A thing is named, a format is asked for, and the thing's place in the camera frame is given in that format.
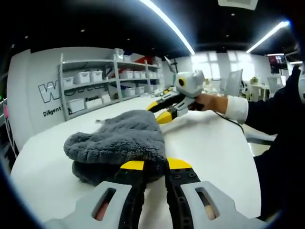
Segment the person's right hand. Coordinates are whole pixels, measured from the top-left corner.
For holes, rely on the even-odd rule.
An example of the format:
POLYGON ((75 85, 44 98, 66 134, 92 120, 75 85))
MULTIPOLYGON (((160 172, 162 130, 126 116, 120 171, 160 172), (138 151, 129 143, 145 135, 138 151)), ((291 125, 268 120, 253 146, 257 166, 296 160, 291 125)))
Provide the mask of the person's right hand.
POLYGON ((212 110, 225 114, 228 107, 228 98, 210 94, 200 94, 196 97, 194 109, 196 111, 212 110))

